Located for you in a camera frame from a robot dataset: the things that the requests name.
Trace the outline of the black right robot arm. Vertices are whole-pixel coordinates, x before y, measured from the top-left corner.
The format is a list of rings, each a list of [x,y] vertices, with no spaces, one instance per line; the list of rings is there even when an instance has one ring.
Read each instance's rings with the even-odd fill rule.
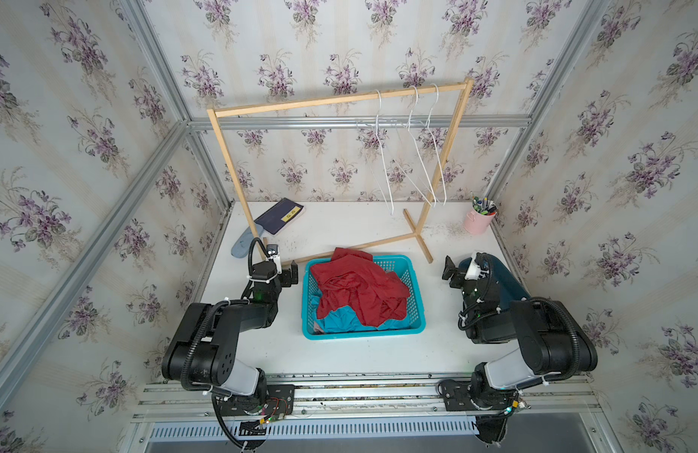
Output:
[[[447,411],[500,411],[511,414],[527,388],[565,381],[593,371],[598,353],[563,303],[530,296],[497,257],[477,252],[441,275],[462,293],[458,329],[476,345],[517,347],[481,362],[467,381],[445,379],[438,391]]]

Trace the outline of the white wire hanger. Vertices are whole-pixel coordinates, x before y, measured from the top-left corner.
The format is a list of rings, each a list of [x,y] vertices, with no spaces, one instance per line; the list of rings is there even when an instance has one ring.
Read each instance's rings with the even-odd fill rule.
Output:
[[[434,132],[435,128],[432,128],[432,126],[431,126],[434,109],[437,106],[437,103],[439,103],[439,86],[435,83],[433,83],[432,86],[435,89],[435,101],[432,104],[432,107],[430,108],[430,111],[427,115],[426,122],[424,124],[424,129],[426,129],[429,132],[430,137],[432,139],[432,143],[433,143],[433,147],[434,147],[434,151],[435,151],[435,157],[436,157],[436,161],[437,161],[436,170],[439,171],[439,182],[441,183],[441,190],[442,190],[441,204],[443,206],[445,206],[447,203],[448,196],[447,196],[447,190],[446,190],[446,182],[445,182],[445,178],[444,178],[444,174],[443,174],[444,164],[442,162],[441,153],[439,152],[438,138],[441,137],[441,134],[435,134],[435,132]]]

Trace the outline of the dark red t-shirt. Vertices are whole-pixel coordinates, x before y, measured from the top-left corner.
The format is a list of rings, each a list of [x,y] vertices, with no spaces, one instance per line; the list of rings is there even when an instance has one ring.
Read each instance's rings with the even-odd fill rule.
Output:
[[[384,270],[371,254],[337,248],[328,262],[310,267],[318,294],[309,298],[315,320],[342,307],[351,307],[365,326],[407,317],[410,290],[394,272]]]

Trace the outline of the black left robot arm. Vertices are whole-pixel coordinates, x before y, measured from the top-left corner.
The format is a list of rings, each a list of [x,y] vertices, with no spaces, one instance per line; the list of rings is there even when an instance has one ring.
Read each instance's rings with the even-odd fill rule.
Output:
[[[269,328],[283,289],[298,283],[298,265],[284,267],[278,245],[254,238],[247,256],[248,283],[241,297],[192,303],[171,338],[161,375],[210,397],[227,439],[242,452],[264,443],[268,425],[292,414],[296,386],[269,384],[266,373],[237,358],[239,335]]]

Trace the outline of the turquoise t-shirt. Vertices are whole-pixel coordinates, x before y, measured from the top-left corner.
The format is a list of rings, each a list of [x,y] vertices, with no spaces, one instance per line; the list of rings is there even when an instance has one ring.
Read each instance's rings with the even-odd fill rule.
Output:
[[[323,319],[314,321],[314,331],[321,334],[356,333],[366,331],[406,330],[411,328],[409,317],[402,320],[390,319],[378,327],[365,326],[358,319],[351,307],[342,307],[331,311]]]

